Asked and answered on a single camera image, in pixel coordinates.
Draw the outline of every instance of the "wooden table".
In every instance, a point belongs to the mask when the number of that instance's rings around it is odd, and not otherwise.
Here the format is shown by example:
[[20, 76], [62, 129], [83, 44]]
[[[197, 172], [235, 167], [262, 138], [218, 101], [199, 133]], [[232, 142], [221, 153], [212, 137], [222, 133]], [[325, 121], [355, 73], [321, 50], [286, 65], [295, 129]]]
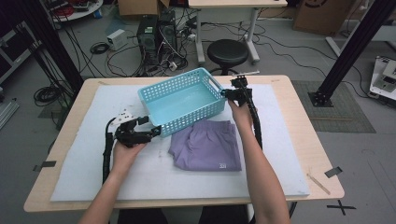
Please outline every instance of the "wooden table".
[[247, 43], [247, 49], [252, 58], [252, 62], [256, 63], [260, 60], [259, 54], [256, 48], [254, 48], [252, 38], [254, 33], [254, 28], [256, 26], [256, 20], [259, 16], [260, 7], [285, 7], [287, 5], [286, 0], [190, 0], [189, 6], [192, 8], [197, 8], [197, 28], [196, 28], [196, 38], [195, 46], [197, 48], [198, 63], [202, 64], [205, 62], [204, 50], [202, 47], [202, 35], [201, 35], [201, 22], [203, 18], [201, 16], [201, 10], [205, 8], [252, 8], [250, 16], [250, 26], [248, 34], [245, 36], [245, 41]]
[[[56, 164], [54, 167], [44, 167], [41, 170], [26, 200], [24, 210], [26, 212], [47, 212], [88, 208], [90, 202], [52, 203], [50, 197], [59, 179], [67, 151], [75, 140], [78, 128], [90, 108], [96, 90], [100, 85], [149, 85], [164, 79], [166, 77], [96, 78], [86, 80], [47, 158], [47, 161], [56, 161]], [[216, 77], [220, 84], [230, 84], [230, 79], [230, 77]], [[254, 76], [247, 77], [247, 81], [249, 84], [272, 85], [302, 170], [305, 175], [310, 173], [316, 179], [313, 181], [308, 176], [305, 177], [311, 191], [309, 196], [287, 197], [287, 200], [297, 202], [344, 197], [344, 190], [338, 177], [335, 175], [328, 178], [324, 174], [332, 169], [332, 165], [289, 78], [286, 76]], [[232, 203], [250, 203], [250, 199], [122, 201], [117, 202], [115, 207], [167, 207]]]

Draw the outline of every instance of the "human hand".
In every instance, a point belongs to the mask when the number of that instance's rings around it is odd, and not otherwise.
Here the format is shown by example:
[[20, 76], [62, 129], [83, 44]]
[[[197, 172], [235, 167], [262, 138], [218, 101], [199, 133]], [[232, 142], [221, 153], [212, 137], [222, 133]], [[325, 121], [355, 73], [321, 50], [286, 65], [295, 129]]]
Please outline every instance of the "human hand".
[[253, 120], [248, 109], [248, 104], [238, 106], [234, 101], [228, 100], [231, 110], [233, 111], [233, 120], [235, 120], [238, 128], [249, 127], [251, 128]]
[[133, 147], [126, 147], [117, 141], [113, 149], [113, 168], [110, 173], [116, 173], [126, 176], [134, 164], [137, 154], [146, 146], [146, 144], [138, 144]]

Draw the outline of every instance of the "human arm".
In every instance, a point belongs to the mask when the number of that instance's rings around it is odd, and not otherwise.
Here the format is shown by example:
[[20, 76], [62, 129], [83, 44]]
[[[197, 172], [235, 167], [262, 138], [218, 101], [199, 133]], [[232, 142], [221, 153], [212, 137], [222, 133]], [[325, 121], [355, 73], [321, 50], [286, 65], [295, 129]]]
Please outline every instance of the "human arm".
[[128, 148], [117, 142], [113, 150], [113, 168], [108, 175], [105, 184], [97, 193], [90, 207], [85, 211], [80, 224], [85, 223], [107, 223], [113, 211], [114, 203], [120, 191], [120, 186], [125, 180], [137, 154], [146, 144], [139, 144]]
[[247, 187], [255, 211], [256, 223], [290, 223], [288, 205], [279, 180], [262, 153], [251, 129], [248, 105], [228, 101], [242, 139], [247, 168]]

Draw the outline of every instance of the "computer tower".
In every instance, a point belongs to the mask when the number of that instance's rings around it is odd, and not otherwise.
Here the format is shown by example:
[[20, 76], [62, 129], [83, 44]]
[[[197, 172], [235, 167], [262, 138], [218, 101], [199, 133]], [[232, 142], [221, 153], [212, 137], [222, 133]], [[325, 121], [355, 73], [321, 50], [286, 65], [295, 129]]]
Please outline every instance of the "computer tower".
[[159, 38], [158, 38], [158, 16], [144, 15], [137, 29], [137, 40], [143, 63], [146, 65], [157, 65], [160, 63]]
[[166, 9], [159, 18], [160, 39], [164, 52], [177, 51], [175, 11]]

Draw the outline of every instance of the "floor mat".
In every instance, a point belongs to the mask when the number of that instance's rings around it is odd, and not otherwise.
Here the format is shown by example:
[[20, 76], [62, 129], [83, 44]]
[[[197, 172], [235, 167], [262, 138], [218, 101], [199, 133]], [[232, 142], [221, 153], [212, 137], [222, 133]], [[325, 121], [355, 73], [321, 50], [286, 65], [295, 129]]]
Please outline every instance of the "floor mat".
[[315, 92], [321, 83], [320, 81], [292, 81], [315, 131], [327, 133], [375, 133], [374, 127], [344, 83], [341, 83], [332, 95], [333, 107], [312, 106], [308, 93]]

